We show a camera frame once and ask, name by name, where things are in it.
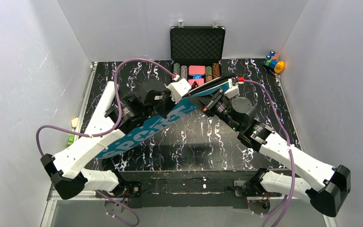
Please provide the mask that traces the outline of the blue racket cover bag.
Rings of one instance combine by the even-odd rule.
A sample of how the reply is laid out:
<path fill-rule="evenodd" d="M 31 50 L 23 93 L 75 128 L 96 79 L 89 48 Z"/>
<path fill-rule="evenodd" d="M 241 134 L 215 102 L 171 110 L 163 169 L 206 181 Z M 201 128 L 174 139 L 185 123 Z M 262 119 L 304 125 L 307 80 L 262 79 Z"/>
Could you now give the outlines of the blue racket cover bag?
<path fill-rule="evenodd" d="M 216 92 L 218 89 L 224 92 L 229 89 L 228 79 L 225 77 L 217 78 L 196 89 L 190 91 L 191 96 L 205 96 Z M 156 134 L 168 125 L 175 123 L 185 115 L 198 110 L 198 108 L 189 101 L 189 97 L 183 98 L 173 110 L 170 111 L 167 118 L 160 115 L 152 116 L 147 119 L 143 125 L 133 129 L 120 139 L 112 142 L 107 149 L 102 150 L 96 155 L 96 158 L 109 158 L 131 150 L 145 139 Z"/>

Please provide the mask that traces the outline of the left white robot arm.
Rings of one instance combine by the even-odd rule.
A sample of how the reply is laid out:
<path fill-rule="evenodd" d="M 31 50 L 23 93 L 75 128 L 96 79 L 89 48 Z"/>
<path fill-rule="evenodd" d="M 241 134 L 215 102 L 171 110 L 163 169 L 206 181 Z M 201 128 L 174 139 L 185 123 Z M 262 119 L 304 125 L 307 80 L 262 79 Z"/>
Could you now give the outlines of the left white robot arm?
<path fill-rule="evenodd" d="M 107 83 L 84 133 L 41 163 L 59 196 L 68 200 L 82 191 L 115 192 L 123 184 L 115 171 L 86 169 L 94 158 L 110 158 L 129 151 L 151 135 L 183 117 L 191 85 L 185 79 L 168 85 L 149 80 L 140 90 L 119 98 L 115 81 Z"/>

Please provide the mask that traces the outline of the white shuttlecock tube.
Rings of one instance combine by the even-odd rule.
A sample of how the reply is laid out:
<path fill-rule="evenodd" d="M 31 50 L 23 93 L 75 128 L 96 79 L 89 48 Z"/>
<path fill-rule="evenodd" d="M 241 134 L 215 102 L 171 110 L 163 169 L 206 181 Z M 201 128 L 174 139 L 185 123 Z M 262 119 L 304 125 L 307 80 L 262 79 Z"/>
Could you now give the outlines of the white shuttlecock tube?
<path fill-rule="evenodd" d="M 114 82 L 109 81 L 86 127 L 86 134 L 103 133 L 110 130 L 115 125 L 110 117 L 105 117 L 106 111 L 112 106 L 114 98 Z"/>

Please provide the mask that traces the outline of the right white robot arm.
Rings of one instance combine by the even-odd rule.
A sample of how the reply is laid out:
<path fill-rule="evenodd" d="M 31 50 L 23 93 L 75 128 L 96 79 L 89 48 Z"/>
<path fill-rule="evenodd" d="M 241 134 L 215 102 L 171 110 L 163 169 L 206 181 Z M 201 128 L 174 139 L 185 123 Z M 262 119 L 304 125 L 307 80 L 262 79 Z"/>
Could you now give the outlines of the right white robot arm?
<path fill-rule="evenodd" d="M 205 115 L 217 116 L 236 131 L 246 147 L 270 157 L 291 170 L 291 175 L 277 174 L 266 168 L 236 190 L 262 195 L 267 192 L 292 193 L 308 201 L 328 217 L 336 217 L 351 191 L 351 171 L 344 165 L 333 167 L 288 145 L 274 129 L 255 119 L 256 108 L 245 97 L 228 98 L 222 90 L 189 100 Z"/>

